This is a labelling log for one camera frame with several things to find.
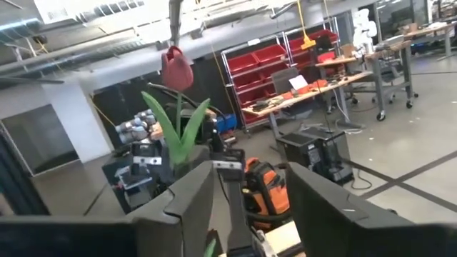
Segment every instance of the orange vacuum cleaner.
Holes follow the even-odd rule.
[[[249,225],[255,229],[270,231],[291,220],[286,182],[276,173],[285,167],[258,158],[246,161],[243,197]]]

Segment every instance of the gray floor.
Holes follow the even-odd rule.
[[[415,59],[413,73],[457,72],[457,56],[440,62],[435,59]],[[373,183],[368,191],[375,191],[354,191],[350,185],[345,188],[379,206],[396,209],[399,215],[417,223],[457,222],[457,158],[453,158],[457,154],[439,165],[433,163],[457,151],[456,80],[457,74],[450,73],[413,76],[414,91],[420,94],[414,107],[407,109],[405,94],[397,93],[394,103],[387,106],[387,119],[383,122],[376,120],[378,111],[372,108],[372,95],[359,95],[360,104],[351,106],[351,110],[371,110],[350,113],[353,121],[366,125],[362,133],[348,134],[351,158],[383,174],[385,180],[362,172]],[[322,122],[322,118],[321,113],[314,113],[309,122]],[[333,123],[339,118],[338,112],[334,111],[329,118]],[[296,122],[290,122],[282,125],[281,130],[292,131],[296,126]],[[236,146],[245,149],[247,156],[278,163],[278,154],[268,147],[272,143],[271,131],[262,130],[250,139],[242,136]],[[85,165],[74,163],[36,177],[34,183],[51,212],[82,215],[106,183],[100,169],[105,160],[100,158]],[[355,186],[365,184],[356,180]],[[111,189],[105,187],[88,215],[123,214]],[[219,230],[223,242],[229,224],[227,204],[217,186],[211,226]]]

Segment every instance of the shelving unit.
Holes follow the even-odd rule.
[[[262,39],[254,39],[221,52],[229,79],[229,84],[226,87],[233,89],[236,105],[241,113],[241,122],[247,133],[250,128],[268,122],[266,117],[257,117],[244,113],[242,108],[246,108],[261,99],[268,99],[276,95],[276,90],[271,80],[272,73],[291,66],[296,66],[298,70],[301,70],[313,64],[311,52],[308,49],[301,50],[303,38],[288,40],[287,35],[296,32],[299,32],[299,30],[281,32]],[[337,35],[327,30],[309,34],[308,36],[310,39],[317,39],[324,34],[328,34],[331,40],[337,37]],[[230,59],[227,58],[227,54],[270,40],[276,43],[247,54]]]

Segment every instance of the white robot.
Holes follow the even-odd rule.
[[[373,39],[378,34],[376,23],[368,20],[368,9],[362,9],[353,14],[354,36],[353,45],[356,48],[354,56],[361,57],[364,54],[372,54]]]

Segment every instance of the flower stem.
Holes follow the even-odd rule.
[[[178,103],[176,103],[176,133],[181,138],[181,108],[182,108],[183,95],[178,92]]]

